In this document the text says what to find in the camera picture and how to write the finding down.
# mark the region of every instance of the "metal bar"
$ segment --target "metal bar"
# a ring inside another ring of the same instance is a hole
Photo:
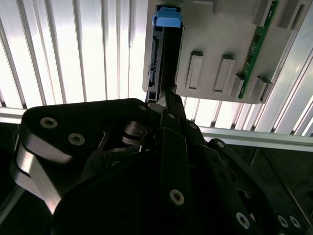
[[[55,95],[46,59],[38,8],[35,2],[28,0],[18,1],[18,5],[43,104],[53,105],[56,103]]]
[[[104,1],[104,48],[106,57],[106,83],[108,99],[119,98],[118,77],[118,35],[117,35],[117,10],[118,4],[115,0]]]
[[[301,114],[297,124],[294,126],[293,130],[294,134],[296,136],[301,136],[312,118],[313,118],[313,95],[310,101],[308,102],[306,108],[304,109],[303,113]]]
[[[17,2],[1,1],[0,17],[26,106],[41,106],[43,103]]]
[[[25,98],[15,69],[12,54],[0,19],[0,87],[7,107],[25,108]]]
[[[239,103],[223,101],[215,127],[229,129],[233,125]]]
[[[301,217],[303,217],[304,221],[306,222],[308,227],[312,227],[312,221],[310,219],[310,217],[307,215],[307,213],[303,210],[302,206],[300,205],[299,201],[296,199],[296,197],[294,196],[293,192],[291,191],[291,189],[288,187],[288,185],[286,184],[282,174],[277,170],[276,167],[276,163],[274,162],[273,159],[270,159],[269,157],[267,157],[267,155],[263,152],[264,158],[267,161],[267,163],[269,164],[270,168],[272,169],[272,171],[274,172],[275,176],[277,177],[278,181],[280,182],[280,184],[282,185],[282,187],[285,189],[286,193],[288,194],[289,198],[294,202],[294,204],[296,205],[298,212],[301,214]]]
[[[38,23],[38,33],[43,45],[43,58],[48,70],[53,95],[56,104],[66,103],[63,77],[60,67],[59,51],[57,47],[56,29],[49,0],[33,0],[34,12]]]
[[[8,204],[5,206],[5,208],[2,211],[0,211],[0,225],[8,216],[8,214],[13,209],[15,204],[18,202],[19,198],[22,196],[24,191],[25,190],[21,187],[18,187],[16,190],[14,190],[14,192],[10,196]]]
[[[67,103],[84,101],[74,9],[72,1],[50,0],[50,25],[55,30],[56,47]]]
[[[33,39],[32,39],[32,34],[34,35],[34,31],[30,29],[30,24],[34,23],[33,25],[36,25],[36,22],[33,22],[32,17],[29,14],[27,15],[27,13],[26,13],[26,10],[31,10],[31,8],[29,9],[29,4],[27,4],[27,2],[31,3],[30,5],[32,5],[32,2],[30,2],[30,1],[25,2],[25,0],[24,0],[24,2],[21,0],[18,0],[17,5],[18,5],[20,18],[21,18],[21,22],[22,22],[22,27],[24,30],[25,39],[27,42],[28,50],[29,50],[30,61],[31,61],[33,69],[34,69],[34,74],[35,74],[35,78],[37,81],[38,91],[40,94],[42,105],[47,105],[47,102],[45,99],[45,94],[47,92],[44,93],[44,88],[42,85],[42,79],[40,76],[40,72],[39,72],[39,68],[38,68],[39,66],[38,66],[36,54],[35,54],[35,45],[34,45],[35,43],[33,43]]]
[[[219,138],[228,144],[313,152],[313,138],[274,133],[200,127],[207,141]]]
[[[26,109],[10,109],[0,107],[0,122],[20,124]]]
[[[270,132],[279,119],[281,112],[284,112],[284,106],[288,97],[295,86],[302,71],[309,66],[307,59],[313,48],[313,5],[299,30],[299,33],[292,45],[286,62],[279,73],[277,82],[267,100],[266,106],[262,112],[259,122],[255,128],[257,131]]]
[[[198,126],[211,126],[217,101],[201,99],[198,107],[195,123]]]

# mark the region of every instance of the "rectangular slot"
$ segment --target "rectangular slot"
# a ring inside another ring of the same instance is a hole
[[[200,72],[203,62],[201,52],[193,52],[190,59],[189,71],[187,76],[186,89],[197,89],[200,78]]]
[[[248,64],[251,64],[252,58],[253,58],[252,55],[248,55],[248,57],[247,57],[247,59],[246,59],[246,62],[247,62]]]
[[[155,92],[150,92],[149,93],[149,99],[155,100],[156,99],[156,93]]]
[[[297,12],[297,14],[296,14],[296,16],[294,18],[294,21],[293,21],[293,23],[291,25],[291,29],[295,29],[295,27],[296,27],[296,25],[298,23],[298,20],[299,20],[301,14],[302,14],[303,8],[304,8],[304,4],[301,4],[299,9],[298,9],[298,12]]]
[[[239,96],[240,91],[243,87],[244,81],[245,80],[243,78],[241,78],[240,76],[238,76],[238,75],[236,76],[233,89],[231,90],[231,96],[233,98],[237,98]]]
[[[230,80],[234,65],[235,65],[234,60],[229,59],[229,57],[227,56],[222,57],[216,77],[216,84],[214,88],[215,92],[223,92],[225,85]]]
[[[254,36],[254,39],[253,39],[253,41],[255,42],[255,43],[258,43],[259,42],[259,40],[260,40],[260,37],[261,37],[261,35],[260,34],[255,34],[255,36]]]

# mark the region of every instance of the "vertical slat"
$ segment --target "vertical slat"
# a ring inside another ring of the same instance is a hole
[[[119,98],[129,90],[130,0],[119,0]]]
[[[246,121],[243,126],[243,130],[250,131],[255,123],[255,120],[257,119],[259,112],[261,110],[262,104],[252,104],[248,115],[246,117]]]
[[[51,0],[50,3],[67,103],[84,102],[73,2]]]
[[[238,120],[236,122],[235,130],[242,130],[246,121],[246,117],[248,116],[250,107],[251,104],[243,104]]]
[[[313,117],[311,118],[310,122],[308,123],[307,127],[304,129],[302,136],[310,137],[313,132]]]
[[[86,101],[106,99],[101,0],[77,1],[76,25],[86,89]]]
[[[216,109],[216,100],[201,99],[198,107],[198,113],[196,116],[196,125],[210,127],[212,124],[212,118]]]
[[[186,104],[185,104],[185,113],[188,120],[192,120],[192,117],[195,113],[196,104],[198,99],[187,97],[186,98]]]
[[[23,96],[28,108],[41,106],[39,92],[25,32],[16,1],[3,0],[0,7],[0,18],[14,61]]]
[[[44,102],[47,105],[55,104],[54,93],[52,89],[52,83],[50,80],[50,74],[46,63],[46,56],[44,52],[44,44],[42,39],[42,33],[40,22],[36,15],[34,3],[32,0],[23,0],[22,4],[19,4],[20,13],[23,15],[25,11],[27,19],[24,17],[23,25],[27,32],[26,37],[28,41],[29,51],[31,53],[32,62],[35,68],[37,82],[42,88],[41,96],[44,94]]]
[[[230,129],[233,124],[238,106],[239,103],[223,101],[215,123],[215,127]]]
[[[4,50],[3,39],[1,36],[0,40],[0,91],[2,94],[3,101],[8,108],[22,108],[21,99],[19,92],[15,85],[15,79],[13,77],[12,71],[10,69],[8,58]]]
[[[107,98],[119,98],[119,77],[118,77],[118,1],[104,1],[104,16],[105,17],[105,55],[106,55],[106,84]]]
[[[286,111],[284,112],[275,133],[279,134],[290,134],[293,127],[297,123],[301,114],[305,110],[308,102],[310,101],[313,94],[312,78],[313,78],[313,63],[312,60],[309,62],[310,65],[305,71],[303,71],[303,77],[301,83],[296,88],[296,91],[291,94],[292,98]]]
[[[181,96],[181,101],[182,101],[182,103],[183,103],[183,105],[185,107],[185,105],[186,105],[186,97]]]
[[[255,128],[256,131],[270,132],[272,130],[301,72],[306,70],[309,65],[307,59],[313,49],[312,22],[313,5],[311,5],[308,11],[285,65],[267,100],[266,106]]]
[[[305,128],[313,118],[313,95],[301,114],[298,122],[294,126],[293,132],[295,135],[300,136],[304,132]]]
[[[146,93],[142,88],[143,62],[146,43],[146,26],[148,13],[147,0],[131,0],[130,27],[130,77],[129,97],[145,100]]]
[[[44,64],[48,69],[48,75],[51,81],[53,95],[56,104],[66,103],[65,91],[60,68],[59,54],[57,49],[57,40],[55,35],[54,19],[49,0],[33,0],[34,12],[37,20],[38,33],[41,36],[43,55],[39,49],[38,65],[40,73],[45,74]]]
[[[5,106],[5,103],[4,103],[3,95],[2,95],[1,90],[0,90],[0,107],[2,107],[2,106]]]

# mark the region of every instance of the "screw hole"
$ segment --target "screw hole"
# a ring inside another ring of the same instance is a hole
[[[54,122],[51,121],[51,120],[45,120],[45,124],[46,124],[47,126],[52,126],[52,125],[54,124]]]
[[[180,200],[180,196],[179,196],[178,193],[174,193],[174,197],[175,197],[176,200],[178,200],[178,201]]]
[[[75,142],[79,142],[81,139],[78,136],[73,136],[72,140]]]

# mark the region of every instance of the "circuit board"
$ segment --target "circuit board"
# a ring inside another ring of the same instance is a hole
[[[245,81],[243,83],[243,86],[241,88],[239,98],[242,99],[245,94],[245,90],[247,88],[249,79],[251,77],[251,73],[253,71],[253,67],[255,65],[255,62],[258,58],[259,52],[261,50],[262,44],[265,40],[269,25],[273,19],[273,15],[275,13],[276,7],[278,5],[278,1],[273,1],[270,9],[268,11],[268,16],[266,17],[265,23],[263,27],[256,27],[251,45],[249,47],[246,61],[244,64],[244,67],[242,69],[242,72],[240,73],[241,78],[243,78]]]

